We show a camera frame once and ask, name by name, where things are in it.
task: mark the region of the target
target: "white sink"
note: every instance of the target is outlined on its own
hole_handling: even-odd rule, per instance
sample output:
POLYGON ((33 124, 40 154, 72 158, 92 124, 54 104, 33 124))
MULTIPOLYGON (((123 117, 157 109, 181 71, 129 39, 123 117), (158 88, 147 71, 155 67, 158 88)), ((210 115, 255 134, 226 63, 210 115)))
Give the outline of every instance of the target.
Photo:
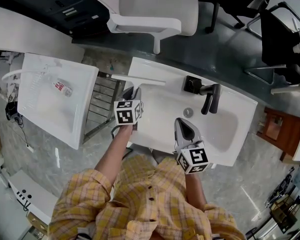
MULTIPOLYGON (((206 96, 183 91, 186 76, 201 79, 203 85, 215 82, 175 67, 134 57, 129 76, 165 81, 165 86, 142 84, 142 118, 131 142, 172 153, 175 150, 174 122, 184 118, 193 123, 204 140, 205 151, 215 155, 214 163, 233 166, 247 136, 257 102, 222 86, 217 114, 201 114, 206 96), (191 108, 193 116, 186 118, 184 110, 191 108)), ((125 88, 132 84, 127 82, 125 88)))

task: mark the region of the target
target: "marble floor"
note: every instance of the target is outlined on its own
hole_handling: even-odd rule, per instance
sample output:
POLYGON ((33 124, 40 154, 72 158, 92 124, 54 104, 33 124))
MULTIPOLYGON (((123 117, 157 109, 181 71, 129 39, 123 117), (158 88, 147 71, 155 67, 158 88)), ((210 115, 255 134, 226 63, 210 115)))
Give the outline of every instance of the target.
MULTIPOLYGON (((83 63, 97 66, 108 73, 126 74, 131 57, 109 50, 87 50, 83 63)), ((5 166, 10 174, 24 170, 34 181, 56 196, 71 175, 93 168, 111 142, 111 127, 74 150, 46 133, 27 119, 24 132, 32 153, 26 147, 25 137, 16 123, 7 121, 6 102, 0 98, 0 137, 5 166), (57 167, 55 149, 59 151, 57 167)), ((269 216, 264 202, 285 177, 291 165, 279 161, 281 151, 256 136, 263 107, 258 105, 249 133, 233 167, 217 165, 201 175, 206 198, 231 212, 239 229, 245 233, 261 224, 269 216)))

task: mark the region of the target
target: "chair armrest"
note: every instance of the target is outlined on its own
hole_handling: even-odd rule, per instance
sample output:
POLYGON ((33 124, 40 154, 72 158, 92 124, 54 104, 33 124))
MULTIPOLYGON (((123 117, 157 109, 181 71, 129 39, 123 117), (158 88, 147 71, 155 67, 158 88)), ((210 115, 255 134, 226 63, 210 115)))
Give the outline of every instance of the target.
POLYGON ((160 40, 181 33, 181 21, 176 18, 134 17, 110 13, 107 26, 112 33, 148 33, 160 40))

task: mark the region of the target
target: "person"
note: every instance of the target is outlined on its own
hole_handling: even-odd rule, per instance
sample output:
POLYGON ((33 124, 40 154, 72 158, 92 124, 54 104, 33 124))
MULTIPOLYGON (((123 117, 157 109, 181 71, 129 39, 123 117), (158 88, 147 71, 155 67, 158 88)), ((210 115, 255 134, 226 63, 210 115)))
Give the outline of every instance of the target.
POLYGON ((145 155, 123 160, 132 130, 121 126, 95 168, 72 177, 54 207, 50 239, 245 239, 231 214, 207 203, 198 173, 185 175, 172 157, 156 167, 145 155))

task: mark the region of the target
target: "metal rack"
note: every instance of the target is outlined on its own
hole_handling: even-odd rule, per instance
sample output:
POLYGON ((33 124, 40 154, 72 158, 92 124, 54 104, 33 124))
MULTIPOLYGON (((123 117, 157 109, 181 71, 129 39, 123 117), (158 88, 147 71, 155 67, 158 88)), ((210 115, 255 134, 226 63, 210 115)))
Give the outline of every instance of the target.
POLYGON ((90 120, 99 125, 84 135, 83 143, 115 120, 114 102, 118 95, 120 82, 120 80, 112 79, 111 74, 98 72, 90 100, 86 124, 90 120))

